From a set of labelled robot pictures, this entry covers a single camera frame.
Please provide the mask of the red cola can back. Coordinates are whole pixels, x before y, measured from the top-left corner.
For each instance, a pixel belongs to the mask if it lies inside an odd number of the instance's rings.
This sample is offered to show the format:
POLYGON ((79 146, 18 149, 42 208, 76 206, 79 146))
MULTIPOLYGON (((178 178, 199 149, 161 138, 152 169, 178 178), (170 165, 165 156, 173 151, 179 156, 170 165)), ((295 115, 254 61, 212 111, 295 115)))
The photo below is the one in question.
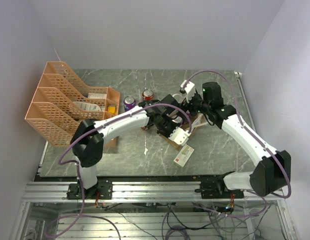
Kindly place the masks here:
POLYGON ((145 89, 142 92, 142 99, 144 101, 150 101, 154 98, 154 92, 151 89, 145 89))

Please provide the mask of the purple Fanta can front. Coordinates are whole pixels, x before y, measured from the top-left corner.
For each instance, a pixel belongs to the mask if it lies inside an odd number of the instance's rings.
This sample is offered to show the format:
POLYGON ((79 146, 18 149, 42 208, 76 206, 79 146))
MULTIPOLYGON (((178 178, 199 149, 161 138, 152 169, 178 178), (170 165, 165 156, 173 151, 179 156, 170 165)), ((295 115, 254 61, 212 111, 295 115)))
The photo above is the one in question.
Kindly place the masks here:
POLYGON ((173 121, 174 123, 177 123, 177 124, 182 124, 182 123, 183 123, 183 118, 182 118, 181 116, 176 115, 176 116, 172 119, 172 121, 173 121))

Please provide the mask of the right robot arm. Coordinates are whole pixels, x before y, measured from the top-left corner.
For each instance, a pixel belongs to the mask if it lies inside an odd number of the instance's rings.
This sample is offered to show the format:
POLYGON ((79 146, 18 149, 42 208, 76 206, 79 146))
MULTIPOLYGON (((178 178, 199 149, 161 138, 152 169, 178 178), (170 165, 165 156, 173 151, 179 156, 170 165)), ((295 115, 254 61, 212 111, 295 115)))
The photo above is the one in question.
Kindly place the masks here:
POLYGON ((185 80, 180 92, 185 95, 183 106, 207 116, 209 121, 231 136, 248 154, 255 168, 251 172, 231 172, 215 186, 216 194, 228 197, 233 190, 250 190, 261 197, 275 194, 290 185, 291 155, 269 145, 253 131, 232 105, 225 104, 221 87, 216 82, 202 85, 199 95, 195 84, 185 80))

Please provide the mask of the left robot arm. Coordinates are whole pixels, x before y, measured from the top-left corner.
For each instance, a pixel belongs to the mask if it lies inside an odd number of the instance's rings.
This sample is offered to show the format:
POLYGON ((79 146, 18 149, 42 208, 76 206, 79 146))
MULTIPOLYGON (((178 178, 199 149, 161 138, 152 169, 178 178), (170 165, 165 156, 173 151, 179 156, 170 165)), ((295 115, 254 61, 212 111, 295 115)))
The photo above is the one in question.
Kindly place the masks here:
POLYGON ((159 134, 183 146, 190 133, 170 117, 174 111, 186 116, 179 103, 168 95, 162 101, 145 100, 132 109, 105 120, 85 119, 73 135, 68 149, 76 164, 77 183, 69 186, 67 198, 111 199, 112 187, 99 183, 97 163, 102 159, 104 146, 112 139, 138 128, 155 126, 159 134))

